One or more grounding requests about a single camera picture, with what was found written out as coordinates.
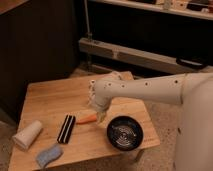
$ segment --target dark wall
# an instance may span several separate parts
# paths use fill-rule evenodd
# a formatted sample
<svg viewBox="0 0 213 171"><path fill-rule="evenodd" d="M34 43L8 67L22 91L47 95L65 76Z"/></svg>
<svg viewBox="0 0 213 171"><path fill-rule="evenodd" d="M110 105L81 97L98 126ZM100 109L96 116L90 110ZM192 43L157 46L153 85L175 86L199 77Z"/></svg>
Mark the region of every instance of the dark wall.
<svg viewBox="0 0 213 171"><path fill-rule="evenodd" d="M213 21L96 2L89 16L94 39L213 65Z"/></svg>
<svg viewBox="0 0 213 171"><path fill-rule="evenodd" d="M30 0L0 15L0 107L18 121L28 83L76 67L77 40L70 0Z"/></svg>

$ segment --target shelf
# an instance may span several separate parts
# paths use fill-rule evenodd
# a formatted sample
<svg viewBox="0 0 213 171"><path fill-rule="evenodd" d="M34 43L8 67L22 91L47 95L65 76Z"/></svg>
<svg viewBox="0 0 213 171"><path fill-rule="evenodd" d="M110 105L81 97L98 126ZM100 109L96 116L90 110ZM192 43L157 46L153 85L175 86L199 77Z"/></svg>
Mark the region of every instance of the shelf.
<svg viewBox="0 0 213 171"><path fill-rule="evenodd" d="M205 19L205 20L213 20L212 13L197 12L197 11L191 11L191 10L178 10L178 9L172 9L172 8L164 9L163 5L146 4L141 2L126 1L126 0L89 0L89 1L141 9L141 10L175 14L175 15Z"/></svg>

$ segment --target striped object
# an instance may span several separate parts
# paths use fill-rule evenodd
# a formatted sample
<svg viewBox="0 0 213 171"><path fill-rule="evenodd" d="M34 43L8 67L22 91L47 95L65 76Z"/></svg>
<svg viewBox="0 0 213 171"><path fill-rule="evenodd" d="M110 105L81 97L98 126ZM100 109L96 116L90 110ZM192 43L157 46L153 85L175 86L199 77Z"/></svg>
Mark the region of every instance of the striped object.
<svg viewBox="0 0 213 171"><path fill-rule="evenodd" d="M67 115L57 138L58 143L67 144L69 142L74 124L75 116Z"/></svg>

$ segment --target black bowl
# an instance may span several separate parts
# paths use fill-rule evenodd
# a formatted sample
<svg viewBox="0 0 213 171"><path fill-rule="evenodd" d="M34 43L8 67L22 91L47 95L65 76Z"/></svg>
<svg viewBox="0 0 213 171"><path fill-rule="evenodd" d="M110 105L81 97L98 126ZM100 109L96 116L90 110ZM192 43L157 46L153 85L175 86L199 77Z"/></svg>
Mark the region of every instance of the black bowl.
<svg viewBox="0 0 213 171"><path fill-rule="evenodd" d="M135 119L129 116L118 116L107 126L107 137L117 149L130 151L141 144L143 130Z"/></svg>

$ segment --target floor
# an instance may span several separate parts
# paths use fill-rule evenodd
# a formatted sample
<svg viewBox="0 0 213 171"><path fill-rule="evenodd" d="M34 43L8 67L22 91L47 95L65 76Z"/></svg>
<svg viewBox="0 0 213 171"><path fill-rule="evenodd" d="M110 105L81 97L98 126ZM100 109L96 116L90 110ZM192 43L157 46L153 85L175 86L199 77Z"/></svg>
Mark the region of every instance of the floor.
<svg viewBox="0 0 213 171"><path fill-rule="evenodd" d="M92 73L77 68L71 77ZM134 162L137 151L119 156L95 159L72 165L48 169L49 171L171 171L175 149L177 120L181 112L179 106L145 101L147 110L160 137L161 145L146 149L142 158ZM16 125L0 110L0 171L6 171L11 155L13 142L11 136L16 132Z"/></svg>

